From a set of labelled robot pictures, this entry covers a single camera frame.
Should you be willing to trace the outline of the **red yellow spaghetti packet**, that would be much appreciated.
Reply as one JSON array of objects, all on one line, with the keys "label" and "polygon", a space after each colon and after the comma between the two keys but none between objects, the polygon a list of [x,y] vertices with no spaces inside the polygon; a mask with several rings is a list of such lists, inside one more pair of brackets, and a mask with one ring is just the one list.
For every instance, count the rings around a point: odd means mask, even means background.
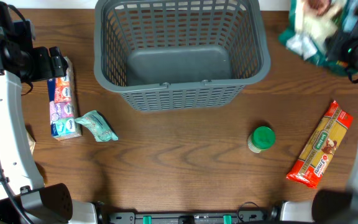
[{"label": "red yellow spaghetti packet", "polygon": [[310,188],[317,187],[353,119],[333,101],[286,178]]}]

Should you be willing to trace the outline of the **Kleenex tissue multipack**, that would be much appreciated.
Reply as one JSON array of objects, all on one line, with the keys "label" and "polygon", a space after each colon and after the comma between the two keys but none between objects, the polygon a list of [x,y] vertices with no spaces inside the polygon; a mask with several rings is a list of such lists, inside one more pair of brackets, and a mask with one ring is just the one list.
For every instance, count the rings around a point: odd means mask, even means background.
[{"label": "Kleenex tissue multipack", "polygon": [[47,80],[51,135],[58,141],[81,136],[80,125],[75,122],[78,117],[75,74],[71,60],[64,59],[68,64],[67,74]]}]

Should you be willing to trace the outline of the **grey plastic lattice basket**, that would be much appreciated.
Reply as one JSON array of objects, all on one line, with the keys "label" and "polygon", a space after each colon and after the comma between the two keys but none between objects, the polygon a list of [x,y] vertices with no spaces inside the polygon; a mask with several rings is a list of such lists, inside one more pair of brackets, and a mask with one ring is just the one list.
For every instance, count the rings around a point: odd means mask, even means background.
[{"label": "grey plastic lattice basket", "polygon": [[271,59],[256,0],[100,0],[94,75],[138,111],[224,106]]}]

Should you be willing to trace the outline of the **green white snack bag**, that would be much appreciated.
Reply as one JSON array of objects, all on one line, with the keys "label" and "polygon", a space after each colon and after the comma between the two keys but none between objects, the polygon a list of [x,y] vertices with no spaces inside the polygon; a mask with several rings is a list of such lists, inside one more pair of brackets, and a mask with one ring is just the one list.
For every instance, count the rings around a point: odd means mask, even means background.
[{"label": "green white snack bag", "polygon": [[345,76],[356,74],[346,69],[343,60],[328,59],[328,41],[338,31],[350,32],[357,20],[358,0],[291,0],[288,28],[278,40],[304,61]]}]

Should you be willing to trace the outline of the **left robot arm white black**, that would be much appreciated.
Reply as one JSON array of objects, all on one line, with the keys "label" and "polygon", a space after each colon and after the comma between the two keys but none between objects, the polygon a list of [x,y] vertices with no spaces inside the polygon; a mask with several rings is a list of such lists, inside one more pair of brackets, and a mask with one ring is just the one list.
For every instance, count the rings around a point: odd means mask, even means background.
[{"label": "left robot arm white black", "polygon": [[0,223],[100,223],[96,206],[71,198],[65,184],[46,186],[32,156],[22,86],[60,78],[68,69],[58,47],[34,47],[31,21],[0,1]]}]

